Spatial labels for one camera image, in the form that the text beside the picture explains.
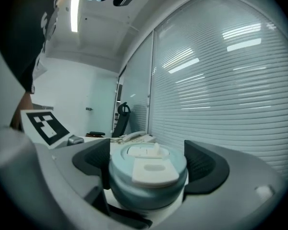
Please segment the black office chair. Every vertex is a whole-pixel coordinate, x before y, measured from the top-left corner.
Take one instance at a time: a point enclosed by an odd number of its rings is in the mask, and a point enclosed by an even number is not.
[[[118,113],[119,113],[120,116],[119,116],[119,119],[117,121],[117,124],[116,124],[116,127],[114,129],[114,132],[112,134],[113,138],[120,137],[125,132],[126,126],[128,124],[129,116],[130,116],[130,113],[131,113],[131,110],[130,110],[129,106],[127,105],[127,102],[124,102],[123,104],[121,104],[118,107]],[[92,131],[92,132],[90,132],[88,134],[88,136],[91,136],[91,137],[102,137],[104,135],[105,135],[105,133],[94,132],[94,131]]]

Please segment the window blinds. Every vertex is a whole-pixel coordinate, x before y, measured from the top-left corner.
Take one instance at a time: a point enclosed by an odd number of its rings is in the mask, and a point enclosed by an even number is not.
[[[288,178],[288,42],[238,0],[192,0],[155,30],[149,132],[240,150]]]
[[[146,131],[147,99],[152,58],[152,34],[139,46],[127,63],[120,103],[131,109],[126,134]]]

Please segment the person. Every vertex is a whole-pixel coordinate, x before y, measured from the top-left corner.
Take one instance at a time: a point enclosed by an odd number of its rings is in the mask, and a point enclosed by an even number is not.
[[[6,0],[0,16],[0,52],[25,94],[10,126],[20,129],[20,111],[33,109],[33,71],[55,28],[61,0]]]

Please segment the white telephone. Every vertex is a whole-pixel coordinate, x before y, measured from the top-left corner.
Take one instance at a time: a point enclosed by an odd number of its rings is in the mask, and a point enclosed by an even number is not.
[[[147,134],[145,131],[138,131],[126,135],[122,138],[123,142],[138,143],[138,142],[156,142],[156,138]]]

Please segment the fluorescent light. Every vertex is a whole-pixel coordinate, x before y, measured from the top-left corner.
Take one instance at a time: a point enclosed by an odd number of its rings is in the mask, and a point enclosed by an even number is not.
[[[238,44],[234,44],[231,46],[227,47],[227,51],[233,51],[236,49],[240,49],[240,48],[245,48],[245,47],[250,47],[250,46],[254,46],[254,45],[258,45],[261,44],[261,38],[257,38],[257,39],[253,39],[253,40],[249,40],[249,41],[245,41],[242,43],[238,43]]]
[[[72,0],[71,2],[71,25],[72,32],[78,32],[78,9],[79,9],[79,0]]]
[[[189,67],[189,66],[191,66],[191,65],[193,65],[193,64],[195,64],[195,63],[197,63],[197,62],[199,62],[200,60],[198,59],[198,58],[195,58],[195,59],[193,59],[193,60],[190,60],[190,61],[188,61],[188,62],[186,62],[186,63],[184,63],[184,64],[182,64],[182,65],[180,65],[180,66],[178,66],[178,67],[175,67],[174,69],[172,69],[172,70],[169,70],[168,72],[169,73],[174,73],[174,72],[176,72],[176,71],[179,71],[179,70],[181,70],[181,69],[184,69],[184,68],[186,68],[186,67]]]
[[[253,24],[253,25],[247,25],[243,26],[228,32],[223,33],[224,39],[228,39],[231,37],[247,34],[247,33],[252,33],[252,32],[258,32],[261,29],[261,24]]]

